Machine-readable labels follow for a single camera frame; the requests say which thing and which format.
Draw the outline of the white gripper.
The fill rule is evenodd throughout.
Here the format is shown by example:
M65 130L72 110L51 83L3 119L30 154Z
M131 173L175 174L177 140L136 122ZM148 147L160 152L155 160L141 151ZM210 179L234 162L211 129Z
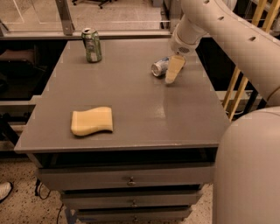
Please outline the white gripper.
M168 68L165 74L165 83L172 84L177 78L179 72L186 63L186 56L193 53L199 42L194 31L182 30L178 26L171 35L171 49L177 55L172 55L169 58Z

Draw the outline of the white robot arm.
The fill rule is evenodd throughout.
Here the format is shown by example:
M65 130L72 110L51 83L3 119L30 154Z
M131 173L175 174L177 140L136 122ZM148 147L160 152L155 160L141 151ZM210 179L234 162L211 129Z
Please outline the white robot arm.
M279 0L258 0L248 22L237 0L181 0L183 17L171 36L166 82L209 34L234 62L223 102L234 112L247 85L267 102L233 120L220 140L213 179L213 224L280 224L280 44L269 34Z

